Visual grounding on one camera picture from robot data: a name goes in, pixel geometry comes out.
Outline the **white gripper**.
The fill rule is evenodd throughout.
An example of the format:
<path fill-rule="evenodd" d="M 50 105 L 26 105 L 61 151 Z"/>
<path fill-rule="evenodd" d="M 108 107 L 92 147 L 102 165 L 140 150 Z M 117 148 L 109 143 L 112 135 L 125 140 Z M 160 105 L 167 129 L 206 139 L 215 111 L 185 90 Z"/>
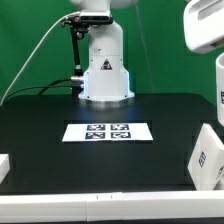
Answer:
<path fill-rule="evenodd" d="M 183 24 L 192 52 L 204 54 L 224 46 L 224 0 L 190 0 Z"/>

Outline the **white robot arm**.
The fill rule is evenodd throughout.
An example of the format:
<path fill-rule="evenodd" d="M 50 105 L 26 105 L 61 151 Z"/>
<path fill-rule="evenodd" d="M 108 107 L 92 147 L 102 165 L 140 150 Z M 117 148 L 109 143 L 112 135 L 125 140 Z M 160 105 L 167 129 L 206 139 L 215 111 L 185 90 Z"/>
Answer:
<path fill-rule="evenodd" d="M 138 0 L 70 1 L 78 8 L 73 22 L 89 34 L 89 67 L 79 97 L 94 102 L 132 98 L 129 72 L 123 64 L 123 30 L 111 11 L 130 7 Z M 189 50 L 204 54 L 223 46 L 224 0 L 190 0 L 183 25 Z"/>

